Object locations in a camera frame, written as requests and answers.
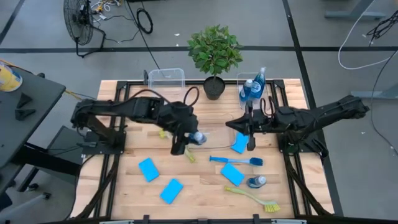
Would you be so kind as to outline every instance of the wooden table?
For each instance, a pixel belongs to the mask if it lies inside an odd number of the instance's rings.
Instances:
[[[284,82],[289,106],[306,108],[300,80],[285,79]],[[116,83],[117,80],[102,81],[98,99],[113,100]],[[232,151],[229,146],[233,144],[236,133],[233,129],[226,127],[225,122],[243,115],[243,110],[238,103],[236,85],[227,85],[220,99],[216,101],[208,100],[203,86],[198,87],[200,97],[194,106],[194,113],[198,116],[198,128],[208,136],[208,142],[199,147],[202,149],[192,150],[196,163],[190,163],[186,156],[172,156],[170,154],[171,140],[161,139],[160,129],[157,126],[126,120],[128,125],[126,150],[119,163],[112,218],[142,219],[143,215],[150,215],[150,219],[252,218],[253,214],[259,214],[260,218],[294,217],[284,159],[277,148],[275,134],[256,134],[254,151],[245,151],[242,155]],[[132,86],[130,95],[143,88],[146,86]],[[166,92],[162,91],[161,94],[170,101],[182,101],[183,94],[177,91],[168,89]],[[151,96],[151,93],[142,94],[142,96],[145,95]],[[192,100],[194,95],[192,93],[188,99]],[[100,120],[109,125],[109,117],[100,117]],[[249,165],[236,165],[236,167],[245,175],[244,181],[255,175],[264,175],[267,178],[267,184],[260,189],[249,189],[243,182],[239,188],[258,195],[264,200],[275,200],[281,210],[266,213],[263,206],[252,199],[224,191],[225,185],[233,185],[220,174],[224,164],[209,162],[210,155],[234,159],[262,158],[264,165],[261,167]],[[160,176],[150,183],[145,181],[138,167],[138,163],[148,157],[152,158],[160,172]],[[307,187],[326,210],[333,212],[319,156],[315,153],[301,153],[300,157]],[[95,156],[82,168],[72,216],[78,215],[96,192],[102,161],[103,156]],[[172,178],[178,179],[183,184],[183,189],[174,202],[167,205],[159,195]],[[297,194],[297,198],[300,213],[303,213],[301,194]],[[104,202],[101,214],[105,211],[106,203]]]

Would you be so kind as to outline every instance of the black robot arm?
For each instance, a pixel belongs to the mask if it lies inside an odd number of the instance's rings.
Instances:
[[[107,128],[96,116],[127,117],[137,123],[155,124],[173,134],[171,154],[181,155],[185,145],[194,143],[186,133],[198,131],[197,116],[193,107],[182,102],[164,104],[164,98],[133,97],[124,102],[83,100],[76,105],[71,118],[74,128],[87,127],[99,136],[99,140],[110,146],[121,144],[120,132]]]
[[[256,146],[254,133],[284,133],[289,144],[297,144],[312,132],[341,119],[363,118],[367,111],[369,108],[361,99],[351,95],[312,110],[281,106],[271,116],[266,116],[262,109],[253,110],[252,102],[248,101],[245,114],[226,125],[250,136],[248,150],[251,151]]]

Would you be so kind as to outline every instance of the brush bristles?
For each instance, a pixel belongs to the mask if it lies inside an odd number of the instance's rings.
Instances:
[[[250,164],[255,166],[262,166],[262,159],[253,157],[250,159]]]
[[[272,204],[272,205],[265,205],[264,206],[264,211],[266,212],[277,212],[280,210],[280,207],[278,204]]]

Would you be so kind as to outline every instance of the blue sponge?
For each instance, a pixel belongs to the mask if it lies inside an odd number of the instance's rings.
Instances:
[[[182,190],[182,184],[176,179],[172,179],[168,186],[160,194],[160,197],[167,203],[171,204],[178,193]]]
[[[156,177],[159,176],[159,172],[157,171],[155,164],[152,162],[152,159],[150,158],[140,162],[139,168],[148,182],[151,182],[152,180],[154,180]]]
[[[231,146],[231,149],[235,150],[236,152],[242,154],[246,144],[248,143],[249,136],[244,136],[242,133],[238,132],[236,134],[235,144]]]
[[[221,170],[221,174],[223,174],[229,181],[232,182],[235,186],[239,186],[244,179],[244,175],[235,168],[230,163],[227,163],[223,169]]]

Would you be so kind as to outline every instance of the yellow container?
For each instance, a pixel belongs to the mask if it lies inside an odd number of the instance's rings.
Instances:
[[[22,77],[0,62],[0,91],[14,91],[22,85]]]

